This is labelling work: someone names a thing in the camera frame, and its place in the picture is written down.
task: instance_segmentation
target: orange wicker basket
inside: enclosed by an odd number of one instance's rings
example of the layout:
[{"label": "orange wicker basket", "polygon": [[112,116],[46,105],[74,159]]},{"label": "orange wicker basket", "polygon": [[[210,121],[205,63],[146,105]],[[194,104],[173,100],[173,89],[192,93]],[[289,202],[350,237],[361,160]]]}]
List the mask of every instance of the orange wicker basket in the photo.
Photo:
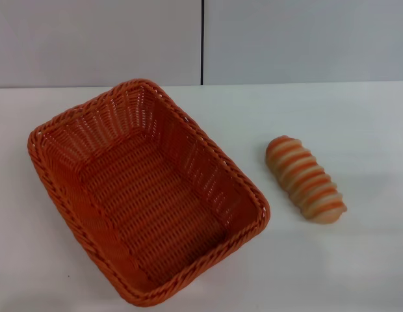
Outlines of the orange wicker basket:
[{"label": "orange wicker basket", "polygon": [[270,218],[252,182],[151,81],[59,114],[28,150],[75,238],[136,306],[165,301]]}]

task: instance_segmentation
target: basket rim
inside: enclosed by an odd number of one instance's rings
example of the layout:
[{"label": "basket rim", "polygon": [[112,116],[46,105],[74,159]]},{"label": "basket rim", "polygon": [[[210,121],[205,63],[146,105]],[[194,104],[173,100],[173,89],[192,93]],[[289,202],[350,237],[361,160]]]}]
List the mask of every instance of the basket rim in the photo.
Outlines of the basket rim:
[{"label": "basket rim", "polygon": [[[122,95],[125,91],[132,88],[145,88],[147,91],[151,92],[153,96],[161,100],[163,105],[170,109],[170,112],[189,131],[196,135],[200,144],[203,144],[209,153],[218,160],[218,164],[225,169],[227,174],[233,177],[235,181],[248,192],[250,199],[257,208],[257,219],[254,222],[248,224],[238,233],[234,234],[230,239],[218,244],[205,255],[197,258],[197,260],[195,260],[191,265],[186,266],[181,272],[178,272],[171,280],[150,292],[141,292],[130,287],[122,275],[117,272],[116,267],[105,258],[99,244],[93,240],[92,236],[88,234],[87,230],[81,225],[81,222],[76,217],[75,211],[72,209],[70,203],[65,196],[61,194],[59,188],[55,187],[53,173],[50,172],[44,164],[46,157],[42,148],[40,148],[45,134],[59,128],[62,124],[77,119],[79,116],[91,113],[95,109],[106,105],[105,99]],[[161,87],[146,79],[133,79],[120,83],[118,86],[115,86],[109,91],[100,94],[86,103],[74,106],[73,108],[55,116],[50,121],[39,125],[30,133],[27,147],[40,179],[53,201],[54,199],[58,200],[59,203],[56,204],[56,206],[70,229],[73,231],[76,239],[92,258],[93,262],[95,262],[98,268],[114,285],[120,295],[128,302],[139,306],[153,306],[165,301],[177,291],[187,286],[202,272],[220,262],[229,254],[232,254],[245,242],[259,234],[264,230],[270,219],[270,206],[257,187],[255,187],[255,185],[242,173],[235,163],[206,135],[198,124],[172,101]]]}]

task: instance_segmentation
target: white wall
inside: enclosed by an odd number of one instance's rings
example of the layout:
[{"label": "white wall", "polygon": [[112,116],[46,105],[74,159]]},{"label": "white wall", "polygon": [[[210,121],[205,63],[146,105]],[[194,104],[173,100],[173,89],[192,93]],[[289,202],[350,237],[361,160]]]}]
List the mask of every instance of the white wall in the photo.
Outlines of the white wall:
[{"label": "white wall", "polygon": [[403,80],[403,0],[206,0],[204,77]]},{"label": "white wall", "polygon": [[200,83],[200,0],[0,0],[0,87]]}]

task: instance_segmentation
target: bread roll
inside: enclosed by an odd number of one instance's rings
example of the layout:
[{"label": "bread roll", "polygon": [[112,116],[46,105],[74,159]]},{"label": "bread roll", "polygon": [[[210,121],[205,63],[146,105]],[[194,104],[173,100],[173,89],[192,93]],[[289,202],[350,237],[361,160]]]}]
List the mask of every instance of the bread roll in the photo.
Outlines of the bread roll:
[{"label": "bread roll", "polygon": [[272,140],[266,150],[268,167],[306,219],[334,223],[347,210],[337,185],[300,140],[284,135]]}]

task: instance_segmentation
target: white table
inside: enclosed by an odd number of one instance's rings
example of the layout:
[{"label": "white table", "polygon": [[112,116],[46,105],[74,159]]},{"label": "white table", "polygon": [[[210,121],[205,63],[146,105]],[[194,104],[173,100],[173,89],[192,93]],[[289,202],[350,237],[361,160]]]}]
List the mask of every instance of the white table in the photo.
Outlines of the white table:
[{"label": "white table", "polygon": [[[34,127],[106,90],[0,90],[0,312],[138,309],[75,241],[26,148]],[[272,216],[148,311],[403,311],[403,82],[165,90],[263,191]],[[272,179],[265,147],[283,134],[338,184],[348,206],[338,223],[307,223]]]}]

